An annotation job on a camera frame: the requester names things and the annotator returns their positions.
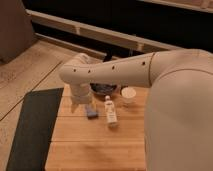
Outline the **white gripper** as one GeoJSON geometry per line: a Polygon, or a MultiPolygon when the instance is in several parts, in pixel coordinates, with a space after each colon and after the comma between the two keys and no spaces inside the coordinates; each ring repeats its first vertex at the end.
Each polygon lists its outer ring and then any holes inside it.
{"type": "Polygon", "coordinates": [[[71,100],[74,104],[89,104],[92,94],[88,84],[71,85],[71,100]]]}

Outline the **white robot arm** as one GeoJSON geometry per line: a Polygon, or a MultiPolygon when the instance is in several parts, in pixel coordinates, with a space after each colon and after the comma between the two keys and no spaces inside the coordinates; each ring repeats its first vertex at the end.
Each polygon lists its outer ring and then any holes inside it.
{"type": "Polygon", "coordinates": [[[145,87],[147,171],[213,171],[213,53],[179,49],[92,64],[80,53],[59,70],[72,101],[91,83],[145,87]]]}

